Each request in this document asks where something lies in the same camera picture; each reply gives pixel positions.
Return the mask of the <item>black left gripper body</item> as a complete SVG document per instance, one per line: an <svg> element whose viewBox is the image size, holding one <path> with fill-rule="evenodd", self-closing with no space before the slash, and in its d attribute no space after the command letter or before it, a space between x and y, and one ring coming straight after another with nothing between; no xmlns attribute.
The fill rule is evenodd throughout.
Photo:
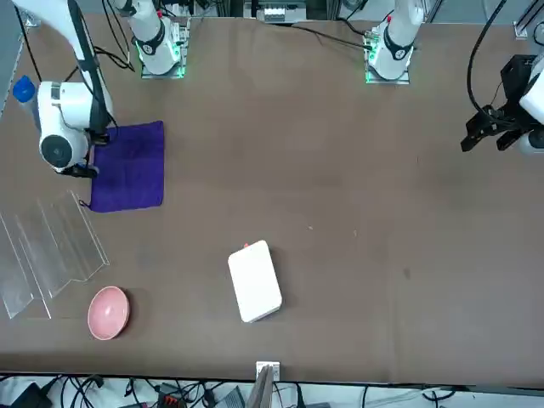
<svg viewBox="0 0 544 408"><path fill-rule="evenodd" d="M501 69L502 86L506 103L504 111L513 111L519 104L530 81L535 54L515 54Z"/></svg>

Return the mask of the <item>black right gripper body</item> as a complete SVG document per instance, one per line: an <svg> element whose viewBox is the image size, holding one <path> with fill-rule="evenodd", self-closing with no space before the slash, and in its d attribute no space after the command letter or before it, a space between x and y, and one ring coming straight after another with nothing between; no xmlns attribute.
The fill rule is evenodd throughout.
<svg viewBox="0 0 544 408"><path fill-rule="evenodd" d="M99 174L99 170L92 166L74 165L65 168L63 174L73 178L96 178Z"/></svg>

